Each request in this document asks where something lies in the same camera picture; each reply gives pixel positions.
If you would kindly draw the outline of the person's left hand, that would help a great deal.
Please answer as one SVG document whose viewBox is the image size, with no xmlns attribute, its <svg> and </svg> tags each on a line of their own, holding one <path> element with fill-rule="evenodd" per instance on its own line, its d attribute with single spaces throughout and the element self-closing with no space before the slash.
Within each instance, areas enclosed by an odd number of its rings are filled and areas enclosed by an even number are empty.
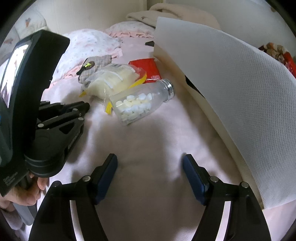
<svg viewBox="0 0 296 241">
<path fill-rule="evenodd" d="M 41 198 L 41 192 L 49 186 L 49 178 L 35 177 L 29 173 L 33 182 L 29 189 L 23 189 L 20 186 L 15 186 L 10 192 L 2 197 L 1 196 L 1 209 L 12 212 L 15 210 L 13 203 L 23 206 L 32 206 Z"/>
</svg>

